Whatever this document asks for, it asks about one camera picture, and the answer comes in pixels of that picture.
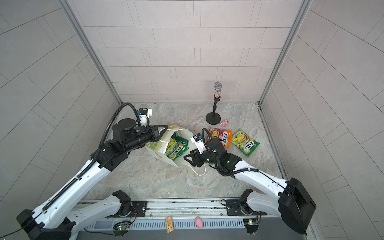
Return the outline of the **white paper bag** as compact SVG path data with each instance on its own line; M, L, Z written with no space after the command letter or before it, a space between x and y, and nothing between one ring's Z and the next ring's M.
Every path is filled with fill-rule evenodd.
M155 143L147 143L145 148L158 160L175 167L189 166L192 163L184 159L193 150L197 150L193 142L193 133L177 125L168 125L168 129L161 139Z

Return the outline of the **orange Fox's fruits candy bag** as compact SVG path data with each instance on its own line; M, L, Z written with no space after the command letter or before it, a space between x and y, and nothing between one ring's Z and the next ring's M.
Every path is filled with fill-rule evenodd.
M209 127L209 132L212 137L218 138L225 148L229 148L232 142L232 131Z

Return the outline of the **green fox's candy bag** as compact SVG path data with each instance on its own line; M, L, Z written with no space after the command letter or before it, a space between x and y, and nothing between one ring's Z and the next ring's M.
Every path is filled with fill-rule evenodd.
M251 138L242 129L239 129L233 134L232 143L247 157L249 157L260 145L259 142Z
M189 141L180 137L177 134L173 134L165 152L165 155L174 161L189 149Z

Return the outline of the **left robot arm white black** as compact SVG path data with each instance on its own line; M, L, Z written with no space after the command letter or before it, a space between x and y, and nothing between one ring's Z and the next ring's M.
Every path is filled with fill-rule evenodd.
M102 141L91 159L77 175L34 210L24 210L17 221L31 240L68 240L92 223L116 214L130 212L131 198L116 191L91 206L74 210L85 194L126 160L130 152L149 142L157 142L167 131L167 125L140 126L133 119L122 119L112 127L113 137Z

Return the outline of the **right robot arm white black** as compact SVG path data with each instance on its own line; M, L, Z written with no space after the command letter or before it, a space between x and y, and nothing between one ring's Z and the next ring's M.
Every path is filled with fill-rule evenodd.
M299 180L271 176L228 153L221 144L215 149L206 147L202 151L192 150L183 158L194 167L213 164L221 176L233 177L262 191L262 194L250 189L243 192L239 204L246 215L253 212L273 215L281 218L296 233L306 234L317 206Z

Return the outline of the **black microphone stand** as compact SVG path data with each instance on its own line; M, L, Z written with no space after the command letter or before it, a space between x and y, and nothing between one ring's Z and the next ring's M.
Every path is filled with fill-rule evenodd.
M221 121L221 116L216 112L217 111L217 103L220 101L221 97L217 97L214 95L214 105L213 111L206 115L206 121L210 125L217 125Z

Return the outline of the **small pink toy figure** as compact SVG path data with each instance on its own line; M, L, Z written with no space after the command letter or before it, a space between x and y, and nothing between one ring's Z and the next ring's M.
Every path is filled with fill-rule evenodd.
M220 123L220 125L221 125L222 127L225 127L225 126L227 126L228 124L229 124L229 122L228 122L227 120L224 120L223 122Z

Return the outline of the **pink oval eraser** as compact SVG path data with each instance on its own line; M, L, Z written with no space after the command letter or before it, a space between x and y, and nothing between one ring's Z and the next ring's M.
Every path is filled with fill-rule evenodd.
M203 220L200 217L195 218L195 225L198 229L202 229L204 227Z

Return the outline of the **wooden tag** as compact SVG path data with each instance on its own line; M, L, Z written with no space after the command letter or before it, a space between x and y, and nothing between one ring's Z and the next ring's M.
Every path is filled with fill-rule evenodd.
M167 233L171 233L174 231L174 224L173 224L173 219L171 216L165 218L166 221L166 229Z

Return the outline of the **right circuit board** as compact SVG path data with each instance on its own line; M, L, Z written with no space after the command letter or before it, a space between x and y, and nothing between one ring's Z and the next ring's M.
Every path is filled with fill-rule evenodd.
M256 219L243 219L244 226L248 234L255 234L260 226L260 220Z

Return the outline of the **circuit board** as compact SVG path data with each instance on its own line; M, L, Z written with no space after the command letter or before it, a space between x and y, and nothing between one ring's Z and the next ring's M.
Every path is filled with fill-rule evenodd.
M115 236L123 237L130 229L131 221L121 221L113 226Z
M256 219L243 219L244 226L248 234L255 234L260 226L260 220Z

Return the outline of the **left circuit board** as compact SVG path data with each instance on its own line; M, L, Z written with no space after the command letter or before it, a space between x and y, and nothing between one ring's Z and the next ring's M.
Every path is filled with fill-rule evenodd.
M123 237L130 229L131 221L121 221L113 226L115 236Z

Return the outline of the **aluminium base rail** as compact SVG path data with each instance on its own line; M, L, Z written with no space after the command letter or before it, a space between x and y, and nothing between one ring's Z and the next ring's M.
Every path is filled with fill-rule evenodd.
M246 230L243 219L258 218L260 224L270 219L281 219L263 212L253 212L251 215L246 215L240 209L239 199L240 197L133 200L133 207L128 216L120 217L118 214L108 216L90 224L84 230L89 233L114 234L113 226L121 221L131 221L129 231L166 230L165 218L169 216L173 219L174 230L197 230L196 217L203 220L204 230Z

